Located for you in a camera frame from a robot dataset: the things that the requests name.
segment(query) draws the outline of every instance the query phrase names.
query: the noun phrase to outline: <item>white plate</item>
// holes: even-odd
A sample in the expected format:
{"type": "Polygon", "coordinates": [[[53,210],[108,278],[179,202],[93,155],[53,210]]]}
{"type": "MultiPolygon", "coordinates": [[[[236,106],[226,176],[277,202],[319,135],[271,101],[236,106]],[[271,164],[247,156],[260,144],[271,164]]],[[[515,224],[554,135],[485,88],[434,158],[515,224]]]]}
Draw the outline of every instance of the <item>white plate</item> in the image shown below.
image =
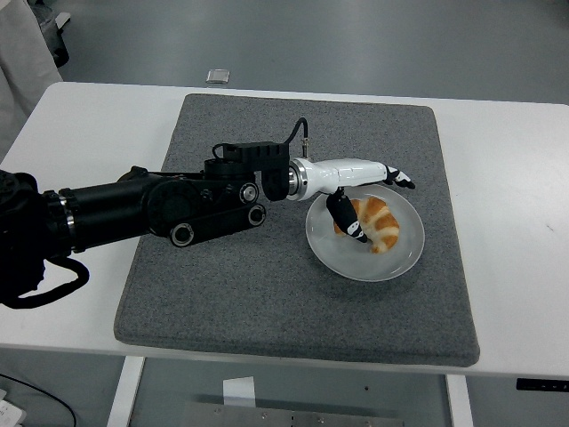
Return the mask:
{"type": "Polygon", "coordinates": [[[345,193],[350,199],[374,196],[384,200],[399,222],[399,240],[385,254],[372,254],[371,243],[337,235],[326,209],[328,195],[323,194],[314,201],[306,217],[306,236],[318,259],[345,278],[364,282],[396,278],[415,265],[425,245],[425,229],[414,207],[381,185],[346,188],[345,193]]]}

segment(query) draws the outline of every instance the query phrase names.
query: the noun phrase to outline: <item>croissant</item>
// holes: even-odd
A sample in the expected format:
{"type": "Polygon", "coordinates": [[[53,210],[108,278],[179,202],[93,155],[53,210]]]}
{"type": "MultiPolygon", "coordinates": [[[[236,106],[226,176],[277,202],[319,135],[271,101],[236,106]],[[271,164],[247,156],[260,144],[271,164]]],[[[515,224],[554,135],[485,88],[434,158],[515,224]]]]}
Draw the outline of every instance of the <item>croissant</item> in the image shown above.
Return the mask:
{"type": "MultiPolygon", "coordinates": [[[[399,239],[399,223],[387,204],[376,197],[351,200],[357,219],[367,237],[372,240],[372,253],[385,254],[399,239]]],[[[344,234],[334,223],[336,234],[344,234]]]]}

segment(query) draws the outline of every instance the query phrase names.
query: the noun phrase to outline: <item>black cable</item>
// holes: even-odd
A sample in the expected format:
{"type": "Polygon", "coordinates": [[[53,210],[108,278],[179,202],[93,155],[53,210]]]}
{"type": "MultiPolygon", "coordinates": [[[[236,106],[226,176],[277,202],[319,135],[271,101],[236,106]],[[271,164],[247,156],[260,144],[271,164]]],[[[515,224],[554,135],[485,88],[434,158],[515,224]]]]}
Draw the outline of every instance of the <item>black cable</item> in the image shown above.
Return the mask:
{"type": "Polygon", "coordinates": [[[42,305],[50,304],[75,292],[89,281],[89,270],[77,260],[73,260],[71,258],[50,258],[47,261],[63,269],[75,272],[77,274],[77,278],[71,282],[59,285],[51,291],[44,292],[43,294],[4,301],[3,304],[6,307],[10,307],[11,309],[35,309],[42,305]]]}
{"type": "Polygon", "coordinates": [[[291,133],[291,136],[289,136],[286,141],[284,142],[284,144],[290,144],[291,141],[294,139],[294,137],[296,136],[296,134],[298,133],[301,125],[304,125],[304,138],[308,138],[309,137],[309,122],[307,121],[306,118],[301,117],[297,120],[296,125],[294,125],[294,129],[293,132],[291,133]]]}
{"type": "Polygon", "coordinates": [[[212,148],[213,156],[214,156],[215,158],[217,158],[217,159],[220,159],[221,157],[218,156],[216,150],[217,150],[219,147],[227,147],[228,145],[230,145],[230,144],[227,144],[226,142],[223,142],[223,143],[221,143],[221,144],[215,144],[215,145],[213,146],[213,148],[212,148]]]}
{"type": "Polygon", "coordinates": [[[18,379],[16,379],[16,378],[12,378],[12,377],[9,376],[9,375],[0,374],[0,376],[2,376],[3,378],[7,378],[8,380],[14,381],[14,382],[16,382],[16,383],[23,384],[23,385],[25,385],[26,387],[29,387],[30,389],[34,389],[34,390],[36,390],[36,391],[39,391],[40,393],[43,393],[45,396],[48,396],[48,397],[52,398],[53,400],[55,400],[55,401],[61,403],[61,404],[69,411],[69,413],[70,413],[71,416],[73,417],[73,427],[76,427],[76,426],[77,426],[77,418],[75,417],[75,412],[73,412],[73,409],[71,409],[71,407],[70,407],[67,403],[65,403],[63,400],[61,400],[61,399],[59,399],[59,398],[56,398],[55,396],[53,396],[51,393],[48,393],[47,391],[44,391],[44,390],[42,390],[42,389],[37,388],[35,385],[26,383],[26,382],[21,381],[21,380],[18,380],[18,379]]]}

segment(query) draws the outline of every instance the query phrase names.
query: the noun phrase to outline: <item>white table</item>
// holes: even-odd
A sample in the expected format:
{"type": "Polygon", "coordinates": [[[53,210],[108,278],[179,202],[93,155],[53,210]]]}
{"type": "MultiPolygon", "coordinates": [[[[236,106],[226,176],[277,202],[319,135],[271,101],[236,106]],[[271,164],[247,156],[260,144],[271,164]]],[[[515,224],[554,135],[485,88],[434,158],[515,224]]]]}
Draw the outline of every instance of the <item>white table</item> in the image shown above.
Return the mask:
{"type": "MultiPolygon", "coordinates": [[[[116,181],[132,165],[159,170],[188,93],[431,107],[445,158],[480,360],[467,368],[394,366],[205,354],[123,344],[113,335],[113,321],[137,238],[74,255],[92,276],[86,286],[63,300],[34,310],[0,307],[1,346],[569,379],[567,106],[60,83],[40,101],[1,168],[33,174],[40,192],[116,181]]],[[[48,267],[41,289],[72,278],[66,271],[48,267]]]]}

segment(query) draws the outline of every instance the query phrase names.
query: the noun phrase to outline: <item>cable connector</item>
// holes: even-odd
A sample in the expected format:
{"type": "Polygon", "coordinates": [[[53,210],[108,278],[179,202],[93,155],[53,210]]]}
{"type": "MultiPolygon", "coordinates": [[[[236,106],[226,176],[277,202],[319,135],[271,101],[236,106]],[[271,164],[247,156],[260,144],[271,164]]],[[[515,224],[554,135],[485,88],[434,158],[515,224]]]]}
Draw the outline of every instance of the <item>cable connector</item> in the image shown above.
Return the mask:
{"type": "Polygon", "coordinates": [[[309,143],[310,139],[308,136],[302,138],[302,158],[306,158],[309,162],[311,162],[312,159],[309,156],[309,143]]]}

